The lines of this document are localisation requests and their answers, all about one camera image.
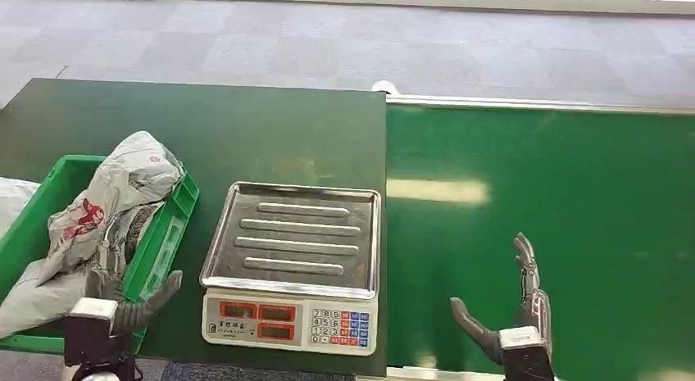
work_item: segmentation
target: dark green table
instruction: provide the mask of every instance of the dark green table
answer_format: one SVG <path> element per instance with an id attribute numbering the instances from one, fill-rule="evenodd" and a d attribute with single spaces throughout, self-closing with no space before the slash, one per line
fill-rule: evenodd
<path id="1" fill-rule="evenodd" d="M 291 120 L 325 125 L 325 131 L 337 125 L 324 121 L 335 115 L 370 125 L 378 118 L 364 117 L 363 105 L 370 98 L 383 104 L 383 97 L 368 96 L 32 81 L 0 113 L 0 175 L 40 179 L 61 154 L 106 153 L 112 145 L 103 139 L 122 138 L 138 125 L 150 129 L 201 186 L 195 222 L 181 247 L 194 256 L 180 253 L 175 265 L 191 270 L 199 267 L 192 260 L 207 250 L 221 208 L 224 194 L 216 191 L 235 179 L 377 188 L 378 179 L 361 177 L 361 165 L 345 161 L 375 159 L 383 151 L 372 148 L 383 133 L 363 134 L 367 150 L 350 149 L 349 159 L 340 158 L 346 151 L 338 145 L 331 154 L 299 143 L 302 152 L 290 156 L 258 147 L 263 134 L 284 138 Z M 491 328 L 511 326 L 519 294 L 511 238 L 521 230 L 536 247 L 542 286 L 551 297 L 553 360 L 561 378 L 695 373 L 695 116 L 684 113 L 390 98 L 383 279 L 388 362 L 204 346 L 196 281 L 153 325 L 143 353 L 358 374 L 383 373 L 385 363 L 498 373 L 454 325 L 447 300 L 462 297 Z M 216 127 L 195 125 L 199 117 L 215 117 Z M 91 132 L 76 125 L 88 121 L 100 125 Z M 330 146 L 357 134 L 333 132 L 340 136 Z M 230 137 L 236 144 L 222 145 Z M 209 140 L 191 142 L 201 138 Z M 220 158 L 209 152 L 221 148 L 247 153 Z M 15 150 L 16 158 L 7 158 Z M 288 167 L 301 167 L 301 174 Z M 248 176 L 233 173 L 240 169 Z M 172 333 L 176 317 L 195 325 Z"/>
<path id="2" fill-rule="evenodd" d="M 360 357 L 209 344 L 200 332 L 205 290 L 198 276 L 235 181 L 384 193 L 384 106 L 379 93 L 33 79 L 0 111 L 0 175 L 40 181 L 62 155 L 106 155 L 134 131 L 149 131 L 184 162 L 200 198 L 172 265 L 184 271 L 183 285 L 149 328 L 140 355 L 381 375 L 385 281 L 377 351 Z M 382 257 L 385 267 L 385 246 Z"/>

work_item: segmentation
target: white cloth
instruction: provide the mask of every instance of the white cloth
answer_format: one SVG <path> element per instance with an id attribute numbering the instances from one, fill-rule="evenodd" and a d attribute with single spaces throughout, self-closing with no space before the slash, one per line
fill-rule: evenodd
<path id="1" fill-rule="evenodd" d="M 0 178 L 0 240 L 38 188 L 38 183 Z"/>

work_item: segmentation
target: red digital display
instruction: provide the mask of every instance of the red digital display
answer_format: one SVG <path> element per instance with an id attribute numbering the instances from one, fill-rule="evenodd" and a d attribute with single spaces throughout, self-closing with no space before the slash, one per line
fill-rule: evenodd
<path id="1" fill-rule="evenodd" d="M 294 325 L 261 322 L 258 325 L 258 337 L 274 338 L 278 340 L 292 340 L 294 338 Z"/>
<path id="2" fill-rule="evenodd" d="M 252 303 L 220 302 L 220 315 L 231 318 L 256 318 L 256 305 Z"/>
<path id="3" fill-rule="evenodd" d="M 293 306 L 260 305 L 258 310 L 260 312 L 258 318 L 262 320 L 294 321 L 295 310 Z"/>

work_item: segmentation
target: gray carpet floor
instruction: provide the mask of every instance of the gray carpet floor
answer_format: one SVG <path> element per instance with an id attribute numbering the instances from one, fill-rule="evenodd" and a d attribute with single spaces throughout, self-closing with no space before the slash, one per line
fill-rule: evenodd
<path id="1" fill-rule="evenodd" d="M 0 107 L 33 77 L 695 106 L 695 18 L 209 0 L 0 0 Z M 147 380 L 277 379 L 141 360 Z M 0 380 L 60 358 L 0 352 Z"/>

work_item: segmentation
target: scale keypad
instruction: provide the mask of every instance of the scale keypad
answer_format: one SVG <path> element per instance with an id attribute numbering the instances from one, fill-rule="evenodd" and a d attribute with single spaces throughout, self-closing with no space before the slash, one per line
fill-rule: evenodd
<path id="1" fill-rule="evenodd" d="M 314 309 L 311 338 L 315 344 L 369 346 L 370 314 L 364 311 Z"/>

